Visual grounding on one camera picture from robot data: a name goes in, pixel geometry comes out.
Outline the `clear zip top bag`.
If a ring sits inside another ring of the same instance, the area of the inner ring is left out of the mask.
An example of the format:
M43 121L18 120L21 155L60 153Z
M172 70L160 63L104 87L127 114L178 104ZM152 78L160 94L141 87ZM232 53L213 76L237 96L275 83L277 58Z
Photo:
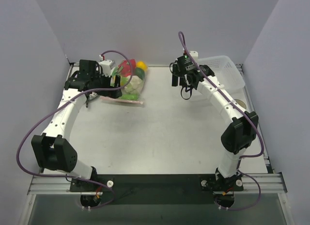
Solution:
M124 88L121 89L122 95L114 101L143 104L140 95L148 72L148 66L144 62L130 59L117 65L114 60L102 60L99 65L103 68L103 73L106 76L111 76L110 84L112 86L115 84L116 77L120 77L120 85Z

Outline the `white fake cauliflower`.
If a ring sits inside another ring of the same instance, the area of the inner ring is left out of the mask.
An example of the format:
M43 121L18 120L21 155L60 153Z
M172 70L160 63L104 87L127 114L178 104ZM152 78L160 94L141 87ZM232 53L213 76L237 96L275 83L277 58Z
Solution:
M126 94L140 94L144 85L144 80L138 76L133 76L129 84L124 88Z

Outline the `white plastic basket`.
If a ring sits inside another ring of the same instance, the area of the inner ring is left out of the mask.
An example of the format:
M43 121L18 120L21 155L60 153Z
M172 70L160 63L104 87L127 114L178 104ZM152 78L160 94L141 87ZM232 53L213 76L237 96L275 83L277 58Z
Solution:
M237 100L245 102L243 77L233 61L227 56L215 56L198 59L199 65L209 66L225 90Z

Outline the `yellow fake lemon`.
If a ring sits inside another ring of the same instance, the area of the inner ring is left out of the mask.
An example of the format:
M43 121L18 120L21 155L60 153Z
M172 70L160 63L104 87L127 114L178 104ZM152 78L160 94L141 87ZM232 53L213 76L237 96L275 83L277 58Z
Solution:
M136 67L137 68L141 68L143 71L147 71L148 70L147 64L144 63L143 61L136 62Z

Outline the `green fake watermelon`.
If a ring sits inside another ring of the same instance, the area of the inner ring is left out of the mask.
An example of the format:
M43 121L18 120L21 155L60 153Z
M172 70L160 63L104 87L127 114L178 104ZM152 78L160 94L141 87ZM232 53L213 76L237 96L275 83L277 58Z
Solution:
M145 79L145 71L142 68L136 67L134 75L138 76L141 80Z

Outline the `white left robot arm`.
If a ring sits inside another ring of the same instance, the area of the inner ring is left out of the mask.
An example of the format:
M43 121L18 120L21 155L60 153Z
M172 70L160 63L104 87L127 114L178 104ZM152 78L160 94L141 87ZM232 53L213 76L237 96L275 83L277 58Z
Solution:
M121 94L120 78L111 85L114 60L80 60L79 69L65 82L62 99L49 125L41 135L34 135L31 145L39 167L82 178L81 186L89 192L98 187L95 169L78 159L76 150L69 143L73 124L82 106L90 97L90 89L106 88L103 95L116 98Z

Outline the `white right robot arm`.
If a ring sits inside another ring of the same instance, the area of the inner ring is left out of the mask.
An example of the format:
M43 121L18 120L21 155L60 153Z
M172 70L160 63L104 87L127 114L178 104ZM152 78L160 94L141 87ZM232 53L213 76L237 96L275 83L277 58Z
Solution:
M173 87L181 86L182 92L198 91L216 108L228 125L221 135L224 155L212 180L207 185L212 189L225 190L240 177L237 170L240 158L256 139L258 115L242 108L225 90L214 71L206 64L195 66L183 54L170 63Z

